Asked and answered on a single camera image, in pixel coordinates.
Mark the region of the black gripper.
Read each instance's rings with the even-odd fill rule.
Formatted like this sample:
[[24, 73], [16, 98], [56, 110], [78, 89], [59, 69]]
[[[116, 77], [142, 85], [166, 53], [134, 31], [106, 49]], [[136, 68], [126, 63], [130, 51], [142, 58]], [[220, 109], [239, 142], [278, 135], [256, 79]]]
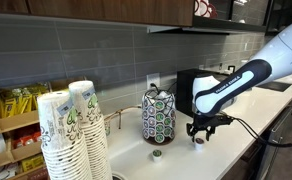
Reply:
[[228, 115], [217, 114], [212, 117], [204, 115], [193, 116], [193, 122], [186, 124], [187, 135], [191, 137], [192, 141], [195, 141], [195, 135], [198, 131], [206, 131], [206, 140], [210, 140], [210, 136], [215, 133], [216, 127], [220, 125], [230, 125], [233, 118]]

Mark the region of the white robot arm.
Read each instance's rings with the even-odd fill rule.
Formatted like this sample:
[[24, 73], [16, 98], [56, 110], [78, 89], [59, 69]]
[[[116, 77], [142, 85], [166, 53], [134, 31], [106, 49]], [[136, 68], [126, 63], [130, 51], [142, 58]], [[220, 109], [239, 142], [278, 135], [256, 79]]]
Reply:
[[292, 74], [292, 24], [260, 49], [247, 63], [222, 81], [212, 75], [194, 78], [192, 85], [193, 122], [186, 124], [192, 139], [198, 131], [206, 131], [206, 139], [220, 125], [233, 118], [219, 115], [240, 93], [257, 85]]

